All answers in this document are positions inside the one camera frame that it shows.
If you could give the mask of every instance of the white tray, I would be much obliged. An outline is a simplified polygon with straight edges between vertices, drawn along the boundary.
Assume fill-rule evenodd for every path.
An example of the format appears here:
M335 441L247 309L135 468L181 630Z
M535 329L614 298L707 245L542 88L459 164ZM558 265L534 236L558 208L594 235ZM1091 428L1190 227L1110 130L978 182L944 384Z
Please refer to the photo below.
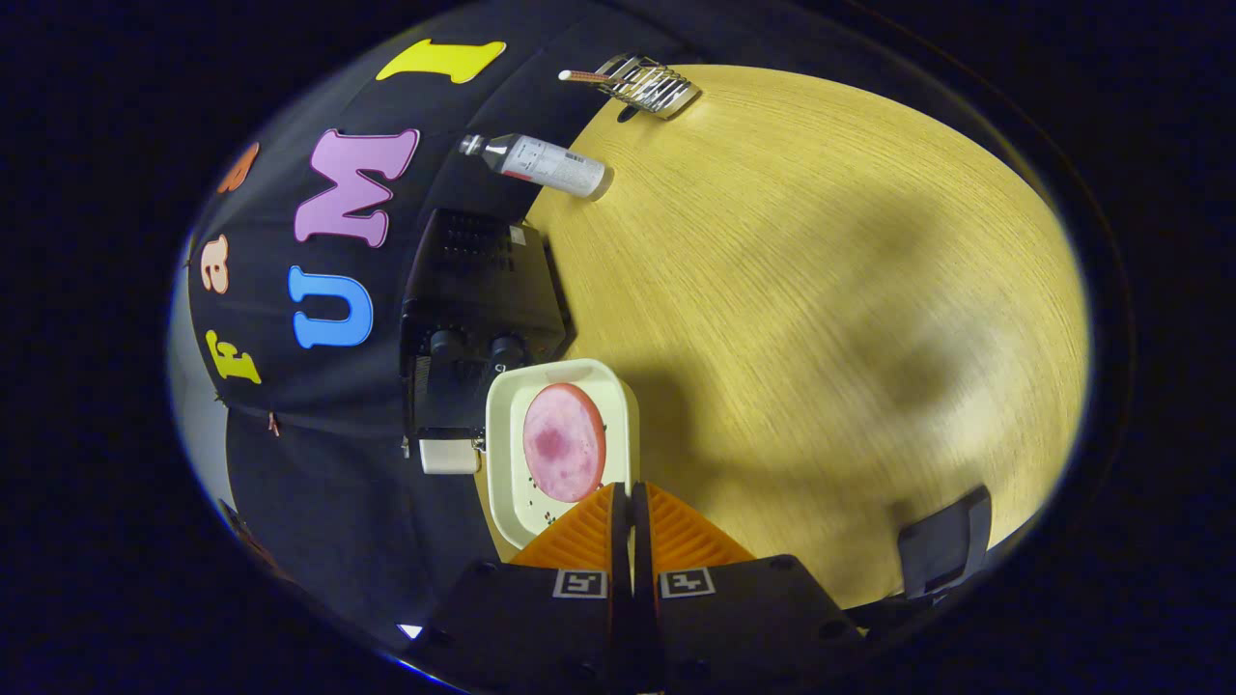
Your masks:
M551 383L574 383L601 412L606 425L606 467L601 485L630 486L639 475L639 406L630 387L597 360L570 360L498 375L485 404L486 471L489 513L498 532L523 548L565 514L574 502L559 502L533 487L524 460L524 416L533 398Z

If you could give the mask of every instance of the wooden table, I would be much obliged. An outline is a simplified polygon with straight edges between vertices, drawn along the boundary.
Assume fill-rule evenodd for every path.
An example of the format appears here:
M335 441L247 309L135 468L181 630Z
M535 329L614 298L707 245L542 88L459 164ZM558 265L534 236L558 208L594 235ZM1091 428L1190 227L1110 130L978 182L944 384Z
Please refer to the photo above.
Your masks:
M899 529L980 484L1004 539L1049 497L1086 390L1058 220L894 101L676 69L703 90L679 119L611 101L571 146L614 167L604 198L545 189L528 213L578 328L566 359L639 399L643 479L843 607L901 591Z

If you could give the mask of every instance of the toaster knob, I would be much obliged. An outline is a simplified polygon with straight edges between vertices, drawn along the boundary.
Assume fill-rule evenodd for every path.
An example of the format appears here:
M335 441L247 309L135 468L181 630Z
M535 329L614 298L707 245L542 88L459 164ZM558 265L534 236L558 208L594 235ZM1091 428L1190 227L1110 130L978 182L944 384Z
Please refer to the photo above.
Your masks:
M456 359L464 355L464 336L457 330L442 329L429 336L429 356Z
M524 361L524 346L518 338L503 336L489 345L489 362L504 370L513 370Z

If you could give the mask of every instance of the pink letter m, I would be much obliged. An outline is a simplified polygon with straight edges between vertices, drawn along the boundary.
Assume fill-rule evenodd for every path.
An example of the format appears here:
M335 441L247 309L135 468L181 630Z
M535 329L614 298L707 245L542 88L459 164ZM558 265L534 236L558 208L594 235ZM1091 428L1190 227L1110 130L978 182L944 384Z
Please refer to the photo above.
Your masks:
M419 134L405 130L399 135L339 135L330 129L321 134L309 164L335 187L305 200L297 208L294 221L297 241L314 234L337 234L363 239L370 246L386 241L387 214L377 210L355 215L392 198L391 190L375 183L361 171L379 172L394 181L412 162Z

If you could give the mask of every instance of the pink ham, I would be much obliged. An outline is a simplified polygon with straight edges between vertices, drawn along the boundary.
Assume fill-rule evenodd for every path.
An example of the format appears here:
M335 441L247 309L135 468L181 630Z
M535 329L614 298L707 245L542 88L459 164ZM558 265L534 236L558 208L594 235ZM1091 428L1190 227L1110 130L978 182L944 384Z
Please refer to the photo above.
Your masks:
M578 502L601 484L606 434L601 412L580 387L546 386L524 416L524 459L536 487L560 502Z

